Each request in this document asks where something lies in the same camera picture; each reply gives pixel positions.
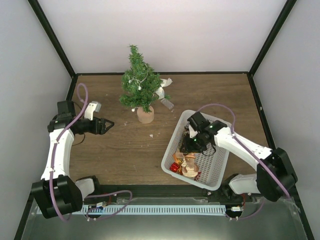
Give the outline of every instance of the wooden table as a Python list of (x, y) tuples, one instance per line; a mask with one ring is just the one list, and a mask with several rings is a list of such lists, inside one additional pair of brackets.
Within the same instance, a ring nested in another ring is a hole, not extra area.
[[(72, 147), (70, 175), (74, 181), (96, 175), (101, 184), (187, 184), (164, 173), (161, 160), (181, 113), (188, 109), (196, 111), (208, 103), (220, 103), (231, 108), (236, 115), (235, 131), (257, 144), (267, 146), (245, 74), (161, 76), (163, 79), (168, 77), (173, 83), (164, 90), (171, 96), (174, 108), (169, 110), (157, 100), (152, 104), (154, 121), (141, 124), (137, 113), (119, 102), (123, 93), (120, 75), (79, 76), (77, 83), (86, 84), (89, 101), (102, 104), (100, 112), (95, 116), (111, 120), (115, 125), (105, 135), (87, 133), (82, 144)], [(80, 104), (76, 92), (73, 101)], [(209, 107), (202, 112), (232, 121), (230, 113), (221, 107)], [(82, 138), (83, 135), (77, 135), (73, 144)], [(254, 170), (230, 153), (224, 179), (234, 173), (251, 174)]]

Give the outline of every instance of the wire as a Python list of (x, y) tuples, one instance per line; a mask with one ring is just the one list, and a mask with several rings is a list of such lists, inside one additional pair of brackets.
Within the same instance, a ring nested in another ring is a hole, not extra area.
[(80, 105), (77, 103), (77, 102), (73, 102), (75, 105), (77, 105), (78, 107), (79, 107), (79, 109), (80, 109), (80, 111), (81, 111), (81, 109), (82, 109), (82, 107), (80, 107)]
[(246, 204), (246, 195), (244, 193), (241, 194), (242, 198), (243, 198), (243, 203), (242, 203), (242, 207), (243, 210), (245, 210), (245, 204)]
[(205, 154), (205, 152), (203, 151), (201, 154), (204, 155), (204, 156), (206, 156), (206, 157), (211, 157), (211, 156), (215, 155), (217, 149), (216, 149), (215, 146), (213, 146), (212, 144), (211, 144), (211, 146), (212, 146), (212, 148), (213, 148), (213, 153), (211, 153), (210, 155), (207, 155), (207, 154)]
[[(83, 100), (80, 97), (80, 93), (79, 93), (79, 87), (82, 86), (84, 87), (85, 90), (85, 100)], [(55, 198), (55, 193), (54, 193), (54, 167), (55, 167), (55, 156), (56, 156), (56, 151), (57, 151), (57, 147), (58, 147), (58, 143), (60, 138), (62, 137), (62, 135), (79, 119), (81, 118), (81, 116), (84, 114), (87, 104), (88, 104), (88, 89), (87, 86), (84, 85), (83, 83), (79, 83), (77, 88), (76, 88), (76, 94), (79, 98), (79, 100), (83, 103), (83, 107), (80, 111), (80, 113), (62, 130), (62, 132), (60, 132), (60, 134), (58, 135), (58, 137), (56, 138), (56, 143), (53, 145), (53, 149), (52, 149), (52, 155), (51, 155), (51, 169), (52, 171), (50, 172), (50, 177), (49, 177), (49, 191), (50, 191), (50, 197), (51, 197), (51, 201), (52, 201), (52, 205), (54, 207), (54, 210), (56, 211), (56, 214), (58, 215), (58, 217), (63, 221), (63, 222), (67, 222), (71, 216), (72, 213), (69, 214), (69, 217), (67, 219), (64, 218), (64, 216), (61, 214), (57, 202), (56, 202), (56, 198)]]
[(130, 190), (121, 190), (121, 191), (115, 191), (115, 192), (112, 192), (112, 193), (106, 193), (106, 194), (101, 194), (101, 195), (89, 195), (89, 196), (87, 196), (86, 199), (91, 199), (91, 198), (101, 198), (101, 197), (107, 197), (107, 196), (123, 194), (123, 193), (129, 193), (130, 194), (129, 201), (125, 205), (123, 205), (123, 207), (121, 207), (118, 211), (112, 213), (111, 215), (104, 216), (104, 217), (99, 217), (99, 218), (90, 218), (89, 217), (89, 213), (91, 211), (93, 211), (93, 210), (100, 209), (100, 208), (94, 207), (94, 208), (88, 209), (88, 211), (86, 212), (86, 217), (87, 217), (88, 221), (90, 219), (94, 219), (95, 221), (104, 220), (104, 219), (108, 219), (108, 218), (111, 218), (111, 217), (117, 215), (123, 209), (125, 209), (129, 205), (129, 203), (132, 201), (132, 192)]
[(86, 139), (86, 134), (84, 133), (84, 134), (83, 134), (83, 139), (81, 140), (81, 142), (78, 142), (78, 143), (72, 145), (72, 147), (77, 146), (77, 145), (79, 145), (79, 144), (82, 144), (85, 139)]
[(286, 195), (286, 197), (289, 199), (290, 198), (290, 194), (287, 191), (287, 189), (285, 188), (285, 186), (282, 185), (282, 183), (279, 181), (279, 179), (272, 173), (272, 171), (263, 163), (263, 161), (261, 161), (248, 147), (246, 147), (246, 145), (244, 145), (237, 137), (236, 133), (235, 133), (235, 123), (236, 123), (236, 115), (235, 113), (227, 106), (223, 105), (223, 104), (219, 104), (219, 103), (210, 103), (207, 105), (204, 105), (202, 107), (200, 107), (198, 109), (197, 112), (199, 112), (200, 110), (206, 108), (206, 107), (210, 107), (210, 106), (219, 106), (219, 107), (223, 107), (225, 109), (227, 109), (233, 116), (233, 122), (231, 124), (231, 134), (233, 136), (233, 138), (237, 141), (237, 143), (243, 147), (255, 160), (258, 161), (258, 163), (265, 169), (265, 171), (271, 176), (271, 178), (276, 182), (276, 184), (278, 184), (278, 186), (281, 188), (281, 190), (284, 192), (284, 194)]

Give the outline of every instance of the white ribbon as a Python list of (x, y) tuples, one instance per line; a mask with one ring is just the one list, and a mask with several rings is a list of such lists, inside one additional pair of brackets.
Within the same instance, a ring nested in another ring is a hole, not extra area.
[(161, 80), (162, 80), (161, 87), (159, 87), (155, 91), (155, 93), (159, 96), (159, 99), (163, 99), (165, 97), (165, 90), (163, 88), (172, 84), (172, 80), (170, 77), (168, 79), (161, 79)]

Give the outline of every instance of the plastic basket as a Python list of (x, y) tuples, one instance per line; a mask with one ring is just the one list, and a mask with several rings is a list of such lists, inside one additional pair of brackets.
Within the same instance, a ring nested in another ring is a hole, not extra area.
[[(199, 167), (199, 172), (201, 172), (200, 178), (197, 181), (170, 170), (170, 166), (174, 163), (173, 154), (177, 150), (178, 144), (184, 133), (185, 126), (188, 123), (187, 119), (191, 117), (191, 115), (193, 115), (194, 113), (195, 111), (185, 110), (181, 114), (181, 117), (170, 139), (169, 145), (166, 148), (166, 151), (164, 153), (164, 156), (161, 162), (161, 168), (165, 173), (170, 174), (171, 176), (177, 179), (180, 179), (182, 181), (185, 181), (189, 184), (195, 185), (202, 189), (215, 191), (221, 185), (221, 181), (224, 176), (226, 164), (228, 161), (229, 151), (225, 150), (224, 148), (220, 148), (217, 146), (216, 152), (213, 156), (205, 156), (201, 153), (196, 153), (195, 162)], [(227, 124), (229, 127), (231, 126), (229, 122), (226, 122), (217, 117), (210, 116), (204, 113), (202, 113), (202, 115), (210, 122), (219, 120)], [(208, 147), (208, 150), (205, 152), (205, 154), (211, 155), (214, 152), (213, 148), (211, 147), (211, 144), (208, 144), (207, 147)]]

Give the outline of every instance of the wooden pot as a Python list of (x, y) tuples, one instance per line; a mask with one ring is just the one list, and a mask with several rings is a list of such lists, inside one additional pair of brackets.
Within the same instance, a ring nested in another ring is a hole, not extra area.
[(151, 123), (155, 118), (155, 110), (152, 106), (149, 108), (151, 112), (144, 112), (142, 107), (139, 107), (136, 111), (136, 114), (138, 116), (138, 120), (143, 124), (149, 124)]

